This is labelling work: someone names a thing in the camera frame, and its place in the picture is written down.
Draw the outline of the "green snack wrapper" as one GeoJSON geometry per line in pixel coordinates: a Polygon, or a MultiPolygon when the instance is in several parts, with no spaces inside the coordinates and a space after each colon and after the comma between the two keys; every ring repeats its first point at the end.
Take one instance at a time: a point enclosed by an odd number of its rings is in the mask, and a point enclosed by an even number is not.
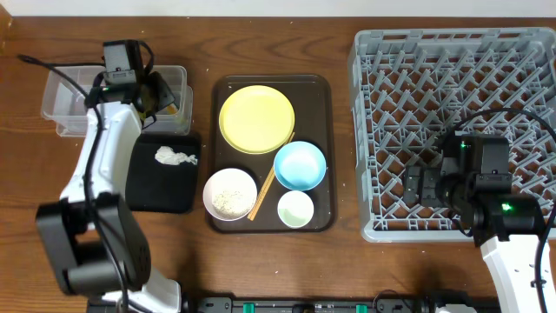
{"type": "Polygon", "coordinates": [[[165,110],[168,115],[174,115],[179,111],[179,107],[175,103],[171,103],[165,108],[165,110]]]}

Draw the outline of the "white tissue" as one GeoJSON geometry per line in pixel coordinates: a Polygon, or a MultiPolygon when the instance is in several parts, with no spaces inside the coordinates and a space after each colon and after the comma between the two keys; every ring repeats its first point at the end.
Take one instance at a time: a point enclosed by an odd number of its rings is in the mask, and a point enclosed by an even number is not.
{"type": "Polygon", "coordinates": [[[191,163],[193,165],[198,164],[198,160],[195,155],[187,155],[183,152],[174,152],[174,150],[169,146],[161,146],[155,154],[155,160],[158,163],[172,166],[177,166],[182,163],[191,163]]]}

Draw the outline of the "yellow plate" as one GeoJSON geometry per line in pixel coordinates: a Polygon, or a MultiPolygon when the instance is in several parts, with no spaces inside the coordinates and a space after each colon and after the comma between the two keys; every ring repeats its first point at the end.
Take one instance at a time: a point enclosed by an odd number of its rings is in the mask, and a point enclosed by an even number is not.
{"type": "Polygon", "coordinates": [[[295,110],[279,90],[251,85],[225,100],[218,125],[232,148],[246,154],[266,154],[289,139],[295,126],[295,110]]]}

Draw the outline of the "white bowl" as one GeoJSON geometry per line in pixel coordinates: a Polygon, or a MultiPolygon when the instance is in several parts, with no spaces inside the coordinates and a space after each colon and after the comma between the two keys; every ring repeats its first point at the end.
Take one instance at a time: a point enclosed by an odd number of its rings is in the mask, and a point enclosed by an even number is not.
{"type": "Polygon", "coordinates": [[[246,171],[226,168],[217,171],[205,183],[202,200],[206,211],[217,220],[233,222],[254,208],[258,190],[246,171]]]}

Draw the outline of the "light blue bowl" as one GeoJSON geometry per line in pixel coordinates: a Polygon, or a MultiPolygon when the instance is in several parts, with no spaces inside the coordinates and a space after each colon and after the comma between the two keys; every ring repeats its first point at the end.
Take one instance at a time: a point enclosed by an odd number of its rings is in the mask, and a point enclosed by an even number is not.
{"type": "Polygon", "coordinates": [[[314,144],[294,141],[279,149],[274,159],[275,178],[289,190],[314,189],[324,179],[327,161],[314,144]]]}

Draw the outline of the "small pale green cup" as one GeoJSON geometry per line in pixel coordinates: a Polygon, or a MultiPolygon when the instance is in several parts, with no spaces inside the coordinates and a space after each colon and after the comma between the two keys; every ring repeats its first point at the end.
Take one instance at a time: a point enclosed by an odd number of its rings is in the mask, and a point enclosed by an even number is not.
{"type": "Polygon", "coordinates": [[[277,213],[281,221],[291,229],[307,225],[314,214],[314,204],[305,192],[292,190],[285,193],[277,204],[277,213]]]}

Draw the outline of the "rice grains pile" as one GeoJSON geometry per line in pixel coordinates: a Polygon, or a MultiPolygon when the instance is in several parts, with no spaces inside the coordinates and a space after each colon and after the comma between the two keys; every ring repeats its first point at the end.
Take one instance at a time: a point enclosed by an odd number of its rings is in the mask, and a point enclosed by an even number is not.
{"type": "Polygon", "coordinates": [[[212,204],[219,215],[235,218],[248,210],[249,199],[239,190],[223,190],[213,197],[212,204]]]}

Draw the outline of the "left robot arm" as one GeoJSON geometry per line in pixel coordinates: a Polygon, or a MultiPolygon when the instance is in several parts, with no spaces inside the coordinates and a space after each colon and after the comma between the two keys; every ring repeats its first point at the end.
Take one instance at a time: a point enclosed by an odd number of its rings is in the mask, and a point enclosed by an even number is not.
{"type": "Polygon", "coordinates": [[[158,72],[106,78],[85,97],[88,129],[76,169],[59,200],[38,207],[36,226],[64,294],[102,300],[118,312],[179,312],[180,284],[153,268],[125,201],[143,120],[175,98],[158,72]]]}

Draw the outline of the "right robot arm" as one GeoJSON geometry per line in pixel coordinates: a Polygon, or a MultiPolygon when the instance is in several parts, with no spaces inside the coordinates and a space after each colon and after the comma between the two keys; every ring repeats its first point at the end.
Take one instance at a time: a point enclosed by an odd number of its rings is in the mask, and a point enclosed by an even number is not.
{"type": "Polygon", "coordinates": [[[503,312],[555,308],[548,235],[538,200],[512,191],[509,142],[489,135],[451,136],[438,166],[407,166],[403,200],[447,208],[480,248],[503,312]]]}

